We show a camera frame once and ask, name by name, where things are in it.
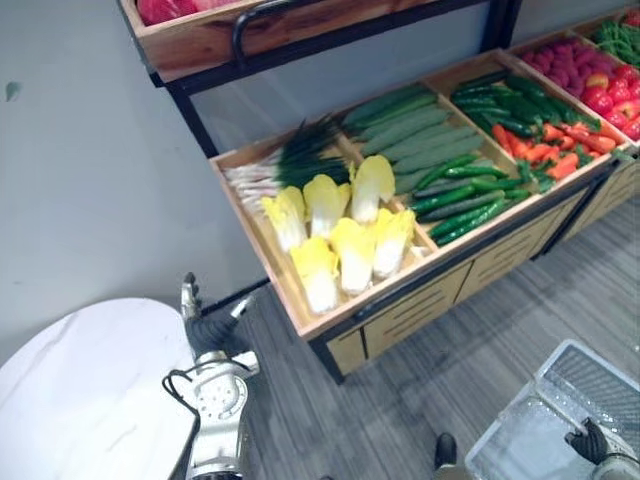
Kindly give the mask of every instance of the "red fruit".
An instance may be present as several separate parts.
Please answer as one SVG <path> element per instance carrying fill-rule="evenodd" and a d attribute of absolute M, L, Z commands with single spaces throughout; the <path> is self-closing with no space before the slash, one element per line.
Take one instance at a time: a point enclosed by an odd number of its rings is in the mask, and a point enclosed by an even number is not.
<path fill-rule="evenodd" d="M 613 107 L 613 110 L 622 113 L 629 120 L 635 120 L 640 115 L 640 100 L 627 100 L 618 103 Z"/>
<path fill-rule="evenodd" d="M 631 99 L 631 92 L 627 87 L 612 87 L 608 93 L 614 105 Z"/>
<path fill-rule="evenodd" d="M 631 95 L 631 100 L 640 99 L 640 79 L 631 82 L 629 85 L 629 94 Z"/>
<path fill-rule="evenodd" d="M 616 87 L 628 88 L 629 81 L 624 77 L 615 77 L 613 80 L 609 82 L 609 88 L 616 88 Z"/>
<path fill-rule="evenodd" d="M 609 86 L 609 77 L 605 72 L 592 73 L 587 77 L 585 86 L 607 88 Z"/>
<path fill-rule="evenodd" d="M 622 133 L 631 140 L 640 140 L 640 118 L 636 118 L 635 120 L 627 123 L 627 125 L 622 129 Z"/>
<path fill-rule="evenodd" d="M 615 112 L 613 110 L 605 114 L 604 118 L 605 120 L 607 120 L 607 122 L 609 122 L 614 127 L 619 128 L 620 130 L 626 127 L 627 123 L 629 123 L 629 119 L 627 117 L 625 117 L 622 113 Z"/>
<path fill-rule="evenodd" d="M 613 108 L 613 100 L 611 100 L 609 95 L 602 95 L 597 98 L 589 98 L 583 101 L 589 108 L 598 112 L 600 115 L 608 113 Z"/>
<path fill-rule="evenodd" d="M 616 78 L 625 78 L 627 81 L 635 80 L 640 78 L 640 72 L 633 68 L 631 65 L 620 65 L 617 67 L 613 73 Z"/>

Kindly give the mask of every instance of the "white round table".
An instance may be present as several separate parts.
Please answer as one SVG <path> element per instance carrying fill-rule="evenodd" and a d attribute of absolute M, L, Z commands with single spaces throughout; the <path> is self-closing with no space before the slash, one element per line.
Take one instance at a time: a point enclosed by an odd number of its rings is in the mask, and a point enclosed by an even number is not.
<path fill-rule="evenodd" d="M 193 416 L 161 380 L 190 365 L 180 315 L 153 300 L 56 322 L 0 368 L 0 479 L 165 480 Z"/>

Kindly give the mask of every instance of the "drawer handle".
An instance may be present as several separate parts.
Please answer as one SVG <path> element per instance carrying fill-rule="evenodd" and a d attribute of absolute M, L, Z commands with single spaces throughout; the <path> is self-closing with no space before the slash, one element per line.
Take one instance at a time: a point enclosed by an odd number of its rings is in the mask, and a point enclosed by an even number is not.
<path fill-rule="evenodd" d="M 278 13 L 287 12 L 311 3 L 321 2 L 323 0 L 267 0 L 250 8 L 240 15 L 233 25 L 231 33 L 231 50 L 233 56 L 241 69 L 247 68 L 247 57 L 242 48 L 242 34 L 250 22 L 258 18 L 268 17 Z"/>

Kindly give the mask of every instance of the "black glove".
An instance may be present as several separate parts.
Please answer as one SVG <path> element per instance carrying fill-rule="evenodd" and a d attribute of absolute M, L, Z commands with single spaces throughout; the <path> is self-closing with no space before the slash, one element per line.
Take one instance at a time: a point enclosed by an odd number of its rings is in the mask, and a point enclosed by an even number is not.
<path fill-rule="evenodd" d="M 567 433 L 564 440 L 583 458 L 595 465 L 599 465 L 607 456 L 607 440 L 600 427 L 587 417 L 582 424 L 587 428 L 587 434 L 582 432 Z"/>

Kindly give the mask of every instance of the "shoe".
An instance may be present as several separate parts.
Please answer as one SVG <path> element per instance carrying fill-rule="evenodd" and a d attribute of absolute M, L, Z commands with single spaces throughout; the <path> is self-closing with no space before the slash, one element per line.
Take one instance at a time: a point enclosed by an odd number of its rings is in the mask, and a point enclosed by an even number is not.
<path fill-rule="evenodd" d="M 436 443 L 435 467 L 442 465 L 455 465 L 458 460 L 458 447 L 456 439 L 449 433 L 443 433 Z"/>

